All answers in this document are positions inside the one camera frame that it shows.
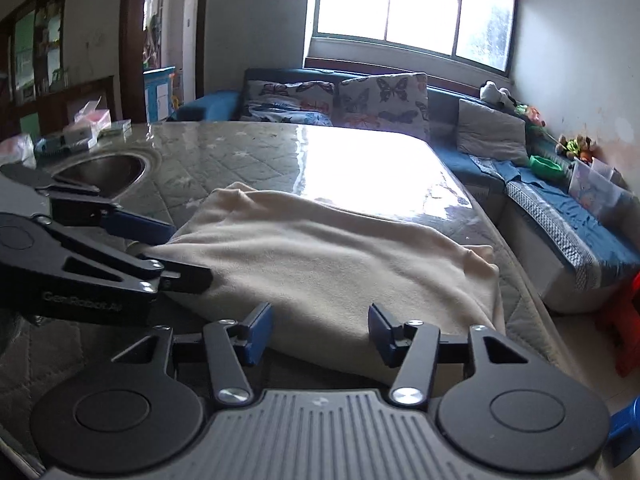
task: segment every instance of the green plastic toy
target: green plastic toy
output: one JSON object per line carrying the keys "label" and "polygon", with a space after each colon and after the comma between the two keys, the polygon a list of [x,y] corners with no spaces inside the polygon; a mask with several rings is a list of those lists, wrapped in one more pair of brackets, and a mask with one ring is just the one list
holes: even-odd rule
{"label": "green plastic toy", "polygon": [[557,182],[564,177],[564,170],[559,164],[542,156],[531,155],[529,157],[529,166],[533,174],[542,180]]}

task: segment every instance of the blue plastic object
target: blue plastic object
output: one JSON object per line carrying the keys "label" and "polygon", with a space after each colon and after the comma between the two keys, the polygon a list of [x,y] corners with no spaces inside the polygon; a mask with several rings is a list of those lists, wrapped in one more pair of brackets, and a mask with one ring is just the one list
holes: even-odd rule
{"label": "blue plastic object", "polygon": [[262,352],[267,347],[273,331],[273,308],[269,303],[262,303],[242,322],[244,333],[241,338],[243,345],[234,345],[236,352],[240,352],[239,361],[245,366],[255,366],[260,362]]}
{"label": "blue plastic object", "polygon": [[231,121],[240,106],[240,92],[220,90],[182,105],[169,121]]}
{"label": "blue plastic object", "polygon": [[369,338],[378,350],[384,364],[391,368],[402,364],[398,351],[398,340],[403,338],[402,324],[397,322],[388,312],[381,311],[375,304],[369,307],[367,323]]}
{"label": "blue plastic object", "polygon": [[174,112],[172,75],[175,66],[146,70],[145,80],[146,120],[150,123],[162,121]]}
{"label": "blue plastic object", "polygon": [[640,397],[611,417],[606,449],[613,467],[640,449]]}
{"label": "blue plastic object", "polygon": [[174,226],[166,222],[122,210],[103,216],[100,227],[110,235],[148,245],[165,244],[176,231]]}

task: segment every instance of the beige blanket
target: beige blanket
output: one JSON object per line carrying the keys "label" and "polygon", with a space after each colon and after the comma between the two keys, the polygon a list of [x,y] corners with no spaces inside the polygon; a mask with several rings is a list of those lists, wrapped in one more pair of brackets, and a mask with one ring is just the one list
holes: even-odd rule
{"label": "beige blanket", "polygon": [[418,224],[363,216],[243,184],[218,189],[164,246],[145,251],[208,266],[212,287],[174,298],[210,320],[274,306],[270,346],[308,362],[386,383],[369,342],[372,302],[442,333],[473,324],[504,332],[492,249],[465,247]]}

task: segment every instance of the gray ribbed plate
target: gray ribbed plate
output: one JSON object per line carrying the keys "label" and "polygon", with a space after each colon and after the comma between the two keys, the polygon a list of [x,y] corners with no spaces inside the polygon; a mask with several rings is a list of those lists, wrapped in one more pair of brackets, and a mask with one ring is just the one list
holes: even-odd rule
{"label": "gray ribbed plate", "polygon": [[[52,471],[46,480],[75,478]],[[420,412],[373,390],[268,390],[250,408],[219,412],[185,454],[136,480],[489,480],[510,476],[455,455]],[[592,472],[558,476],[595,480]]]}

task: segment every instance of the tiled floor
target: tiled floor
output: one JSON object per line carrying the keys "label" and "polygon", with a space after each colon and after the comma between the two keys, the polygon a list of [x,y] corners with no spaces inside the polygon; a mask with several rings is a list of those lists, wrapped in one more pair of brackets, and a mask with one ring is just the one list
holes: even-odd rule
{"label": "tiled floor", "polygon": [[[590,316],[554,319],[558,332],[591,389],[600,394],[615,413],[640,396],[640,370],[624,379],[615,370],[614,346],[609,337],[598,332]],[[613,480],[640,480],[640,450],[615,468]]]}

